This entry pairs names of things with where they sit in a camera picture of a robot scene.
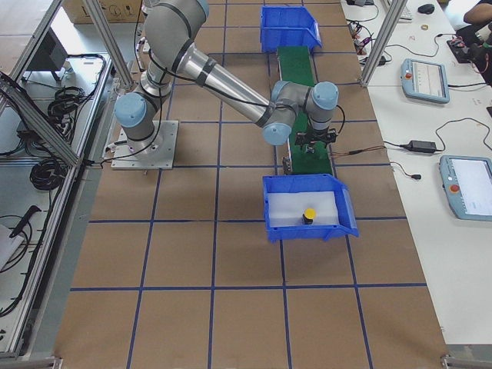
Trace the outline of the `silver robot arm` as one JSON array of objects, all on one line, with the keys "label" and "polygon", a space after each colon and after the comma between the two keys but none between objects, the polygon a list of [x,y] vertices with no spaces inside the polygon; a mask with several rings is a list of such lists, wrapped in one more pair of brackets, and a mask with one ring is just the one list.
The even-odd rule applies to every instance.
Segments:
[{"label": "silver robot arm", "polygon": [[278,81],[266,99],[239,78],[201,52],[195,37],[209,15],[206,1],[153,1],[145,19],[150,62],[136,89],[120,97],[115,116],[127,137],[132,158],[155,158],[164,136],[154,116],[171,92],[171,78],[187,79],[220,98],[262,130],[264,140],[274,146],[289,139],[298,114],[307,115],[304,132],[296,145],[336,140],[330,122],[337,107],[338,89],[323,81],[310,87]]}]

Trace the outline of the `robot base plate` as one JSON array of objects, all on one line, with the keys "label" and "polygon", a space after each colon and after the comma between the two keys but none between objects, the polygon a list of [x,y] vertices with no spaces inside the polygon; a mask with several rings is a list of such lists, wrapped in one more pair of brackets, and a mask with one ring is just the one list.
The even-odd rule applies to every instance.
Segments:
[{"label": "robot base plate", "polygon": [[154,120],[153,135],[143,141],[127,138],[124,128],[120,130],[120,141],[115,148],[111,168],[115,170],[171,170],[175,158],[175,146],[179,121]]}]

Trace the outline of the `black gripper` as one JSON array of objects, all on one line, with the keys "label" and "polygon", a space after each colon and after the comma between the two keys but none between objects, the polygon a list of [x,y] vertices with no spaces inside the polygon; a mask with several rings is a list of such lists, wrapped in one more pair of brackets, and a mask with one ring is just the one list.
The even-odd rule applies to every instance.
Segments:
[{"label": "black gripper", "polygon": [[329,130],[328,128],[324,130],[307,130],[307,132],[297,132],[294,144],[295,145],[306,145],[308,142],[323,142],[325,146],[336,142],[337,131]]}]

